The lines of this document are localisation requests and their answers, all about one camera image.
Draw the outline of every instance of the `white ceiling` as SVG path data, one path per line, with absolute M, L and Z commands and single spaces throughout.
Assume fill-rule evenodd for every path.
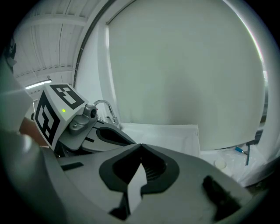
M 42 0 L 14 32 L 14 76 L 23 86 L 51 79 L 72 84 L 81 33 L 100 0 Z M 28 90 L 35 100 L 42 87 Z

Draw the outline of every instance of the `blue handle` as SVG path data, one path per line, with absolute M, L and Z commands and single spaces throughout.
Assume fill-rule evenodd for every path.
M 239 148 L 239 147 L 236 147 L 235 150 L 236 150 L 237 152 L 243 153 L 243 150 L 242 150 L 241 148 Z

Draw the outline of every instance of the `chrome faucet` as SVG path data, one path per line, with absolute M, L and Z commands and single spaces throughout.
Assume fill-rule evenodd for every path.
M 93 103 L 93 106 L 97 106 L 97 104 L 100 104 L 100 103 L 105 103 L 105 104 L 108 106 L 109 111 L 110 111 L 110 113 L 111 113 L 111 115 L 112 115 L 113 125 L 115 125 L 117 128 L 120 128 L 120 127 L 119 127 L 118 118 L 115 116 L 115 114 L 114 114 L 114 112 L 113 112 L 113 110 L 112 110 L 111 104 L 110 104 L 108 101 L 106 101 L 106 100 L 97 100 L 97 101 L 95 101 L 95 102 Z

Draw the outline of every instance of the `ceiling light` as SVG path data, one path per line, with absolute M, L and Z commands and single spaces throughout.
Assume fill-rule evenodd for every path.
M 30 86 L 27 86 L 27 87 L 25 87 L 25 89 L 31 89 L 33 87 L 40 86 L 40 85 L 43 85 L 45 83 L 50 83 L 50 82 L 52 82 L 50 79 L 49 80 L 45 80 L 45 81 L 38 82 L 38 83 L 32 84 Z

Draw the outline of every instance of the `white window shade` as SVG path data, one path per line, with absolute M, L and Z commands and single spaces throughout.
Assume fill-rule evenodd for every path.
M 138 0 L 109 24 L 109 44 L 122 122 L 198 124 L 202 150 L 254 138 L 263 68 L 224 2 Z

